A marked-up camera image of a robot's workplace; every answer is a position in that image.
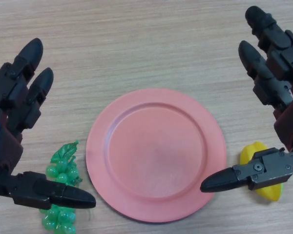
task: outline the screw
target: screw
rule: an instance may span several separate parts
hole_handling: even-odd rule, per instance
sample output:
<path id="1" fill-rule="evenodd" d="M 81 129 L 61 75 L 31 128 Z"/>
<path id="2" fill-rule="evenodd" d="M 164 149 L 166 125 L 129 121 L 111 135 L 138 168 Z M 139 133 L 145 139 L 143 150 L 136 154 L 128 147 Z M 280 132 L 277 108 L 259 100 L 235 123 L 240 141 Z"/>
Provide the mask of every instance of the screw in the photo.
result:
<path id="1" fill-rule="evenodd" d="M 9 77 L 13 77 L 16 75 L 16 72 L 14 70 L 10 70 L 6 73 Z"/>
<path id="2" fill-rule="evenodd" d="M 261 164 L 259 164 L 259 163 L 256 163 L 254 165 L 254 169 L 259 172 L 259 171 L 261 171 L 263 169 L 263 166 Z"/>

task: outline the black plastic fingertip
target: black plastic fingertip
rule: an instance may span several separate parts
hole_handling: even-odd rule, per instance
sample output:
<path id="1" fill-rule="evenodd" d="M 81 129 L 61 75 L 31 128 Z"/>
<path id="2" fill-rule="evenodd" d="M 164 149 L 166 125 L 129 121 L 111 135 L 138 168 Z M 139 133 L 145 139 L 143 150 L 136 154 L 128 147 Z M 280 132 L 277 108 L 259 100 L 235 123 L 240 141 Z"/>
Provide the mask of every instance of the black plastic fingertip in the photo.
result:
<path id="1" fill-rule="evenodd" d="M 245 19 L 251 28 L 253 28 L 254 24 L 259 23 L 265 16 L 266 13 L 258 6 L 251 6 L 245 12 Z"/>
<path id="2" fill-rule="evenodd" d="M 44 94 L 47 95 L 53 83 L 53 71 L 51 68 L 44 69 L 34 80 L 32 85 L 40 87 Z"/>
<path id="3" fill-rule="evenodd" d="M 238 52 L 241 62 L 247 71 L 253 61 L 261 58 L 259 52 L 245 40 L 241 41 Z"/>
<path id="4" fill-rule="evenodd" d="M 276 24 L 271 14 L 265 13 L 258 6 L 251 6 L 245 12 L 245 19 L 248 25 L 252 28 L 252 34 L 260 39 L 264 29 Z"/>
<path id="5" fill-rule="evenodd" d="M 231 190 L 243 186 L 239 183 L 232 167 L 216 172 L 207 177 L 201 184 L 200 190 L 204 193 L 214 193 Z"/>
<path id="6" fill-rule="evenodd" d="M 20 51 L 19 56 L 30 62 L 33 69 L 36 70 L 43 54 L 43 45 L 39 38 L 31 40 Z"/>

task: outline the toy fruit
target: toy fruit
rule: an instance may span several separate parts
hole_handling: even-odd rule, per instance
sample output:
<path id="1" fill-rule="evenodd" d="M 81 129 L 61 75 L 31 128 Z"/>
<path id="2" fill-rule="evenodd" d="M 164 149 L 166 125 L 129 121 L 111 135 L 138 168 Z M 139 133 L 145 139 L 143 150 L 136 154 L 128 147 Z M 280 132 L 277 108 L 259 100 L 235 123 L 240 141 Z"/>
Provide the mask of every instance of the toy fruit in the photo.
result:
<path id="1" fill-rule="evenodd" d="M 257 141 L 253 144 L 247 145 L 241 152 L 240 164 L 247 164 L 253 157 L 254 153 L 266 150 L 268 147 Z M 270 201 L 278 201 L 283 191 L 283 184 L 275 184 L 269 187 L 257 189 L 256 192 L 262 197 Z"/>
<path id="2" fill-rule="evenodd" d="M 82 179 L 79 177 L 74 153 L 77 151 L 78 141 L 62 146 L 51 158 L 51 164 L 46 168 L 46 175 L 56 182 L 70 186 L 78 186 Z M 51 209 L 40 210 L 45 214 L 42 219 L 44 228 L 54 231 L 54 234 L 75 234 L 75 209 L 52 205 Z"/>

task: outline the yellow plastic fruit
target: yellow plastic fruit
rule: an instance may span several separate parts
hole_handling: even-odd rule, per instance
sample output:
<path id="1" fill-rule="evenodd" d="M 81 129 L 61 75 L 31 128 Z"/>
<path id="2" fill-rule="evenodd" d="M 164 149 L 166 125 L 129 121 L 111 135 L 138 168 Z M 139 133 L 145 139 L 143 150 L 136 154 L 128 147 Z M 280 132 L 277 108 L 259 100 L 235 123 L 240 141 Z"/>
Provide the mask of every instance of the yellow plastic fruit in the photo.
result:
<path id="1" fill-rule="evenodd" d="M 247 145 L 241 152 L 240 164 L 247 164 L 253 157 L 254 153 L 266 150 L 267 146 L 259 141 Z M 275 184 L 266 188 L 257 189 L 256 192 L 270 201 L 278 201 L 282 195 L 283 184 Z"/>

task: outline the tabletop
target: tabletop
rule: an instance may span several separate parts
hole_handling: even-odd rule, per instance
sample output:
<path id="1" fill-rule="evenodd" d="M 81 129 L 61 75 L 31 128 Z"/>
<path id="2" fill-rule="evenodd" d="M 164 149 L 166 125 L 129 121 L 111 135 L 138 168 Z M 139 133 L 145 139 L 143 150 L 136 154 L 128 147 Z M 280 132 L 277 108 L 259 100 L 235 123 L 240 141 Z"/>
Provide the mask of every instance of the tabletop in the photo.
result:
<path id="1" fill-rule="evenodd" d="M 168 224 L 145 224 L 114 212 L 88 179 L 85 143 L 98 114 L 117 97 L 143 88 L 169 88 L 202 103 L 227 143 L 227 164 L 255 140 L 282 147 L 272 107 L 252 92 L 238 45 L 257 44 L 244 14 L 257 5 L 293 31 L 293 0 L 0 0 L 0 67 L 31 39 L 44 55 L 37 72 L 54 71 L 53 87 L 14 170 L 44 173 L 63 144 L 80 141 L 82 189 L 97 207 L 77 211 L 80 234 L 293 234 L 293 176 L 279 202 L 247 188 L 222 192 L 193 215 Z M 44 234 L 41 214 L 0 198 L 1 234 Z"/>

